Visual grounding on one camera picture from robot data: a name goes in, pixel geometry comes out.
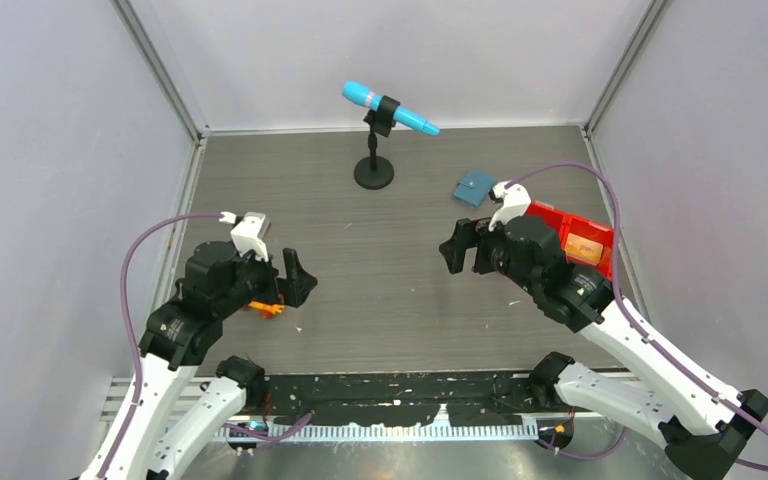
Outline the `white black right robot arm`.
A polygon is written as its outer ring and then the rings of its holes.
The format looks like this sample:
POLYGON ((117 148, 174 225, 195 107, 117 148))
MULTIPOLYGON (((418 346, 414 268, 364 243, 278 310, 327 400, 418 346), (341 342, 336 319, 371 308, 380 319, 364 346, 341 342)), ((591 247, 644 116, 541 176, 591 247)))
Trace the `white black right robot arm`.
POLYGON ((537 406, 597 412, 650 439, 687 477, 726 477, 768 413, 764 394, 738 391, 690 360, 615 296, 598 270, 569 261, 540 217, 460 219, 439 247, 450 273, 462 271, 469 249, 476 251, 473 272, 511 280, 546 317, 600 346, 643 383, 633 387, 551 352, 529 377, 537 406))

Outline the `blue card holder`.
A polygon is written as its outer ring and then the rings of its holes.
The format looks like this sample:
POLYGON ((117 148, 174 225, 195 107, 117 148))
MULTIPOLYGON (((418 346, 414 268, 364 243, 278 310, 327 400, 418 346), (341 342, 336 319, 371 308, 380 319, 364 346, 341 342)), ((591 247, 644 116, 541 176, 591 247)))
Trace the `blue card holder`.
POLYGON ((468 170, 457 182, 452 198, 463 205, 477 209, 496 183, 496 178, 487 172, 468 170))

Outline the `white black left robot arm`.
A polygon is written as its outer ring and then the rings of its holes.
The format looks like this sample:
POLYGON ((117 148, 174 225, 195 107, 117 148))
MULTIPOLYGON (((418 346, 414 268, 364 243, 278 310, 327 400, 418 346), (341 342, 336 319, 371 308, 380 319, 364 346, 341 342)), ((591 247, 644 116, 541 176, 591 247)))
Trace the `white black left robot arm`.
POLYGON ((140 367, 83 479, 178 479, 233 415, 258 412, 267 398, 263 367, 231 356, 176 422, 173 407, 221 338, 224 321, 252 302, 298 308, 317 279, 291 248, 285 270, 230 241, 204 242, 187 260, 176 293, 148 317, 138 343, 140 367))

